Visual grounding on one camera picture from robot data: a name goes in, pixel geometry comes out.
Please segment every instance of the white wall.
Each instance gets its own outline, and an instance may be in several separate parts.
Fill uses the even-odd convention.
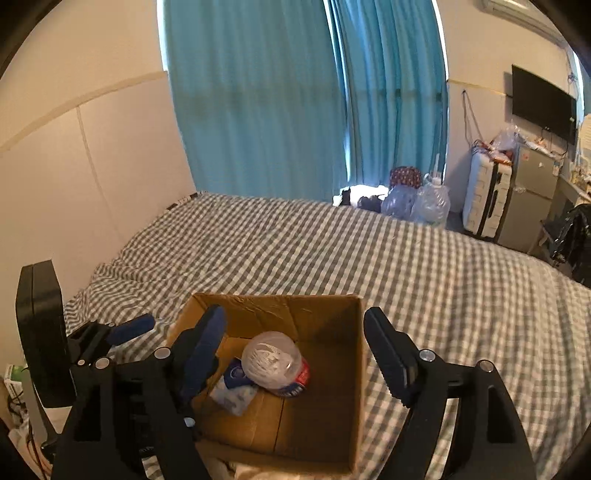
[[[511,121],[526,133],[540,136],[539,127],[512,118],[511,100],[505,96],[512,94],[511,66],[516,64],[529,70],[567,92],[571,70],[565,50],[533,31],[482,11],[481,0],[437,0],[437,3],[450,76],[446,184],[450,187],[452,211],[459,212],[470,173],[462,91],[466,90],[472,100],[483,140],[492,140]],[[574,87],[570,93],[576,95]]]
[[[194,189],[155,0],[63,0],[0,79],[0,371],[23,265],[51,258],[66,302]]]
[[[64,104],[161,71],[155,0],[62,0],[0,79],[0,151]]]

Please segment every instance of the bed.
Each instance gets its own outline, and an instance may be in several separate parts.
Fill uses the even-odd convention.
[[[496,245],[351,207],[199,193],[97,267],[65,306],[67,329],[152,312],[154,331],[113,353],[141,359],[164,342],[194,292],[357,294],[419,348],[459,364],[490,359],[541,480],[557,472],[591,421],[591,290]],[[360,479],[377,476],[406,415],[373,358],[367,373]],[[451,403],[429,478],[443,471],[454,410]],[[157,467],[147,469],[158,477]]]

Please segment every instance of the air conditioner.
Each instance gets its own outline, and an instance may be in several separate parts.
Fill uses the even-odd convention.
[[[535,31],[564,47],[566,40],[542,12],[529,0],[482,0],[484,10]]]

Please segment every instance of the suitcase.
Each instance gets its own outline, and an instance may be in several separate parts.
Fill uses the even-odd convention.
[[[462,221],[477,238],[494,238],[505,210],[512,168],[483,151],[472,156]]]

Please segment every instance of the metal bolt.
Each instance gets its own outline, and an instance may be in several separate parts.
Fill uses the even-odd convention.
[[[161,346],[160,348],[157,348],[154,351],[154,356],[158,360],[164,360],[165,358],[168,358],[169,355],[170,355],[170,348],[165,347],[165,346]]]
[[[109,361],[110,360],[107,357],[102,356],[95,362],[95,367],[99,370],[103,370],[109,366]]]
[[[432,350],[421,350],[418,355],[421,360],[425,360],[426,362],[433,362],[435,360],[435,352]]]
[[[480,366],[480,368],[482,368],[485,372],[488,373],[491,373],[495,369],[495,366],[489,360],[481,360],[480,363],[478,363],[478,365]]]

